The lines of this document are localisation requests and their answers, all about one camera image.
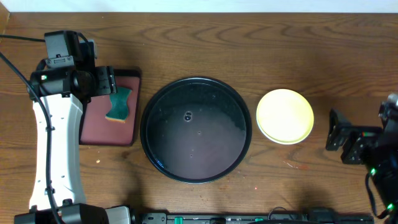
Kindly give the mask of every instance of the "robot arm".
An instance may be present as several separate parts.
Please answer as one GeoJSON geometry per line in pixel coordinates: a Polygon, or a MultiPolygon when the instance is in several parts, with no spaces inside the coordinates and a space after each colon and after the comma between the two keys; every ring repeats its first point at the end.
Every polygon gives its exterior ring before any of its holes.
{"type": "Polygon", "coordinates": [[[326,142],[328,151],[343,147],[344,164],[364,164],[368,170],[366,189],[375,217],[398,223],[398,96],[391,94],[382,102],[379,117],[382,128],[353,126],[337,110],[330,111],[330,130],[326,142]],[[372,179],[386,209],[378,215],[369,188],[372,179]]]}
{"type": "MultiPolygon", "coordinates": [[[[83,105],[74,95],[65,98],[61,94],[41,97],[52,130],[51,180],[56,206],[85,203],[86,198],[80,180],[79,126],[83,105]]],[[[45,184],[45,159],[47,130],[43,111],[38,102],[33,104],[37,123],[36,179],[29,208],[50,209],[45,184]]]]}

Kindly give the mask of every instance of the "wooden table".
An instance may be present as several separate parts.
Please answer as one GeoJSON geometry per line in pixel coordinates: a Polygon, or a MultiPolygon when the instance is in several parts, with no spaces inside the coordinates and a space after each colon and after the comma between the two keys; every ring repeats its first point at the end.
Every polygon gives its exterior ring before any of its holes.
{"type": "MultiPolygon", "coordinates": [[[[162,175],[139,138],[131,147],[81,146],[88,204],[129,203],[140,212],[326,206],[368,213],[365,168],[343,165],[341,151],[325,150],[328,114],[335,107],[354,124],[380,125],[380,102],[398,86],[397,28],[393,14],[12,13],[6,34],[42,38],[44,32],[77,30],[98,44],[97,65],[140,66],[138,121],[160,88],[198,75],[231,85],[249,107],[253,135],[246,157],[209,184],[162,175]],[[276,88],[295,90],[312,105],[315,125],[304,142],[283,146],[258,129],[257,103],[276,88]]],[[[45,45],[36,42],[4,39],[0,51],[27,77],[47,57],[45,45]]],[[[37,136],[26,87],[2,62],[0,71],[0,222],[9,223],[28,211],[37,136]]]]}

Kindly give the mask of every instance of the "black mount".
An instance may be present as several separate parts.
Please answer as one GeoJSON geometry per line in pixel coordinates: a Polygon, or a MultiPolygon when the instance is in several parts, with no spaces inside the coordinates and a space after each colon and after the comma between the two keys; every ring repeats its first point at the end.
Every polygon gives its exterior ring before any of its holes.
{"type": "Polygon", "coordinates": [[[330,125],[327,151],[337,151],[343,146],[341,160],[344,164],[363,164],[361,157],[366,146],[373,145],[382,128],[369,126],[353,126],[339,111],[330,111],[330,125]]]}
{"type": "Polygon", "coordinates": [[[69,30],[46,33],[44,39],[49,57],[30,76],[30,84],[39,97],[73,94],[87,103],[91,97],[117,92],[113,68],[95,67],[94,42],[69,30]]]}
{"type": "Polygon", "coordinates": [[[306,213],[275,211],[268,215],[195,215],[147,213],[140,215],[140,222],[136,224],[262,224],[281,223],[284,221],[338,223],[338,224],[374,224],[373,217],[363,214],[340,215],[330,208],[312,208],[306,213]]]}
{"type": "MultiPolygon", "coordinates": [[[[65,223],[84,224],[109,224],[108,216],[104,208],[78,203],[59,208],[59,215],[65,223]]],[[[30,212],[14,217],[14,223],[18,224],[52,224],[54,216],[51,209],[30,212]]]]}

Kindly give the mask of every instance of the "cable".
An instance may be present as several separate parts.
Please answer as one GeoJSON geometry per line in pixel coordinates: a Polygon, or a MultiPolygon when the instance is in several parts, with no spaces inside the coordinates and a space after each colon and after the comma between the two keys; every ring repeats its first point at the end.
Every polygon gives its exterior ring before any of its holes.
{"type": "Polygon", "coordinates": [[[385,217],[388,215],[388,211],[387,211],[387,210],[384,210],[380,215],[377,215],[376,202],[374,201],[374,197],[373,197],[372,190],[371,190],[371,188],[369,187],[369,178],[370,178],[370,175],[369,175],[369,174],[366,174],[366,177],[365,177],[365,186],[366,186],[366,191],[368,191],[369,201],[371,202],[373,215],[374,215],[375,217],[377,217],[378,219],[383,219],[383,218],[385,218],[385,217]]]}
{"type": "Polygon", "coordinates": [[[45,68],[46,65],[47,65],[47,64],[45,63],[45,60],[42,59],[42,60],[39,62],[39,64],[37,64],[37,66],[36,66],[36,71],[44,70],[44,68],[45,68]]]}
{"type": "Polygon", "coordinates": [[[87,48],[88,48],[88,55],[87,55],[87,57],[90,58],[90,57],[91,57],[91,47],[90,47],[90,43],[88,42],[87,38],[86,38],[81,32],[76,33],[76,34],[77,34],[77,36],[81,37],[81,38],[85,41],[85,43],[86,43],[86,45],[87,45],[87,48]]]}
{"type": "Polygon", "coordinates": [[[45,106],[42,102],[42,100],[37,96],[36,92],[30,85],[30,83],[26,80],[26,78],[23,76],[23,74],[18,71],[18,69],[0,52],[0,57],[1,59],[4,60],[4,62],[17,74],[17,76],[25,83],[26,87],[29,89],[29,91],[32,93],[34,96],[35,100],[39,103],[43,114],[45,118],[45,122],[47,124],[46,130],[47,130],[47,153],[46,153],[46,158],[45,158],[45,183],[47,185],[47,195],[49,196],[49,202],[51,206],[51,211],[52,214],[54,215],[54,219],[57,222],[57,224],[62,224],[63,221],[59,217],[57,209],[55,207],[55,202],[54,202],[54,197],[53,197],[53,192],[52,192],[52,186],[51,186],[51,175],[50,175],[50,168],[51,168],[51,131],[52,131],[52,125],[51,125],[51,120],[50,116],[47,113],[47,110],[45,109],[45,106]]]}
{"type": "Polygon", "coordinates": [[[45,42],[45,40],[43,40],[43,39],[36,39],[36,38],[30,38],[30,37],[19,37],[19,36],[14,36],[14,35],[5,35],[5,34],[0,35],[0,38],[10,38],[10,39],[18,39],[18,40],[45,42]]]}
{"type": "MultiPolygon", "coordinates": [[[[287,209],[284,208],[284,207],[281,207],[281,206],[275,207],[275,208],[273,208],[273,209],[269,212],[269,214],[268,214],[268,220],[271,220],[272,213],[274,212],[275,209],[278,209],[278,208],[287,211],[287,209]]],[[[293,218],[293,217],[291,216],[291,214],[289,214],[289,217],[290,217],[292,220],[296,220],[296,219],[297,219],[297,218],[293,218]]]]}

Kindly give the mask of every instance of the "green led light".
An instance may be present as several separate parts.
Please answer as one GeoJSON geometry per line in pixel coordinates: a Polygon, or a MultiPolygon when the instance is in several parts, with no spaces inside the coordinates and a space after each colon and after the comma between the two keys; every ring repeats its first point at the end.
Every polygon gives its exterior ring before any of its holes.
{"type": "Polygon", "coordinates": [[[371,169],[371,174],[372,174],[372,175],[375,175],[375,174],[376,174],[376,169],[375,169],[375,168],[371,169]]]}

